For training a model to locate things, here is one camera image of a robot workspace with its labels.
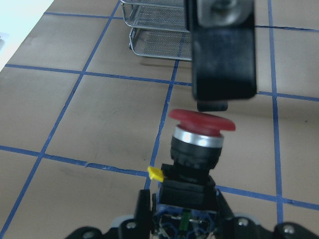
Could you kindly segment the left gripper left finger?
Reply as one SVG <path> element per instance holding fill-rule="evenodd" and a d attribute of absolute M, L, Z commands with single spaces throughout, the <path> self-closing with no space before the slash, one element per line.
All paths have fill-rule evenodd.
<path fill-rule="evenodd" d="M 151 196 L 149 189 L 139 191 L 134 214 L 135 239 L 149 239 L 152 230 Z"/>

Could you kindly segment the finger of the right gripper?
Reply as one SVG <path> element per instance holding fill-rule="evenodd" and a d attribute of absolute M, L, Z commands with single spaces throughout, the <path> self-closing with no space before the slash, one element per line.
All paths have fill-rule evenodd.
<path fill-rule="evenodd" d="M 227 101 L 198 101 L 197 110 L 199 112 L 223 112 L 228 109 Z"/>
<path fill-rule="evenodd" d="M 249 99 L 257 92 L 255 2 L 188 0 L 192 93 L 197 101 Z"/>

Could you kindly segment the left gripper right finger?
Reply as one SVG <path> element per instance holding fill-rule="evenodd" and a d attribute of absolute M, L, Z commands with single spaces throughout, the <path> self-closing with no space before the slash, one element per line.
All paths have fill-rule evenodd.
<path fill-rule="evenodd" d="M 216 192 L 218 212 L 215 222 L 215 238 L 231 239 L 234 236 L 234 214 L 219 189 Z"/>

